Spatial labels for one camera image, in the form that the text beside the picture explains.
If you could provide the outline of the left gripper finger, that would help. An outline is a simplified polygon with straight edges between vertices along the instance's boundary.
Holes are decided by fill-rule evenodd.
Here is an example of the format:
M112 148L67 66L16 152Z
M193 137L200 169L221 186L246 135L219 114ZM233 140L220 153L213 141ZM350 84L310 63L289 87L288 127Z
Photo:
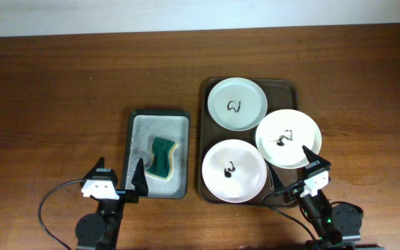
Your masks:
M83 180L91 179L97 172L97 169L103 169L105 166L105 159L104 157L100 157L94 167L83 177Z
M149 195L149 187L144 170L144 161L140 158L137 162L131 184L135 188L135 192L139 197L147 197Z

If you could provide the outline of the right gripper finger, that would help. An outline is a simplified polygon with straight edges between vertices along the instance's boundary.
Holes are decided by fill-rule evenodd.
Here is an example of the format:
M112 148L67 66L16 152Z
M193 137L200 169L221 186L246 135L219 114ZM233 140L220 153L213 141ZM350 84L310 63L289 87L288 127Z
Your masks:
M305 168L329 168L331 166L329 161L314 153L307 146L303 145L302 149L308 160L308 164L304 166Z
M278 177L278 174L274 170L274 166L267 162L267 166L269 168L270 176L272 179L272 186L274 187L275 192L280 192L281 190L284 189L283 183L281 182L280 178Z

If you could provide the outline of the green and yellow sponge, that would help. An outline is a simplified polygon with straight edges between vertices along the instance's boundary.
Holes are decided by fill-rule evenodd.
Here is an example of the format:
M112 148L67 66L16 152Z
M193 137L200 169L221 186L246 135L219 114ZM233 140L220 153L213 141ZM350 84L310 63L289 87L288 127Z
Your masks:
M162 180L168 179L173 172L173 155L178 144L171 140L156 137L151 145L151 165L146 174Z

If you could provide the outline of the pinkish white plate with stain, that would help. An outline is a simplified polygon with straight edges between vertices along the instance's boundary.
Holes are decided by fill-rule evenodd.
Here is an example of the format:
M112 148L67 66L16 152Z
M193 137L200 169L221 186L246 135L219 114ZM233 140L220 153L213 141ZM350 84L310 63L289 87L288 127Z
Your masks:
M244 203L264 188L267 165L261 153L243 140L224 140L205 154L201 175L208 190L229 203Z

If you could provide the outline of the grey-white plate with stain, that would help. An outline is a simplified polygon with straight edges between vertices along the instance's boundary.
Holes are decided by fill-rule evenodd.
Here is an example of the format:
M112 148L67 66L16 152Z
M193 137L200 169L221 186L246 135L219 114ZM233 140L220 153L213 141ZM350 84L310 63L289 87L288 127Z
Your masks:
M256 127L267 114L267 97L262 88L247 78L226 78L208 94L207 108L212 119L230 131Z

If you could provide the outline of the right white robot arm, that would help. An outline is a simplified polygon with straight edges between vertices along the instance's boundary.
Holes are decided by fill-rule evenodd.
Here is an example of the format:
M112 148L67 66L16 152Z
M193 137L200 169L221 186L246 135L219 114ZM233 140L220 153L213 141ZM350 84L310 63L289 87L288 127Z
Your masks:
M301 168L302 178L282 190L265 195L262 204L275 213L300 225L311 237L304 249L381 249L378 245L357 245L363 222L363 209L346 201L330 201L322 189L331 180L331 163L302 146L307 163ZM270 204L271 197L283 196L287 203L297 202L303 218L311 224L317 235L298 219Z

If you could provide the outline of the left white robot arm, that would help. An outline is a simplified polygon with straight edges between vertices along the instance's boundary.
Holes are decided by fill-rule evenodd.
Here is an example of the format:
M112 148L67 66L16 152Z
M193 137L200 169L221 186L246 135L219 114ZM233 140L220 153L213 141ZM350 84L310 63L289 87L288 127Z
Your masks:
M140 197L149 193L143 159L139 159L133 174L131 190L117 190L118 178L113 169L104 167L101 157L95 166L83 177L81 192L98 202L97 210L79 219L75 234L76 248L115 249L127 203L137 203Z

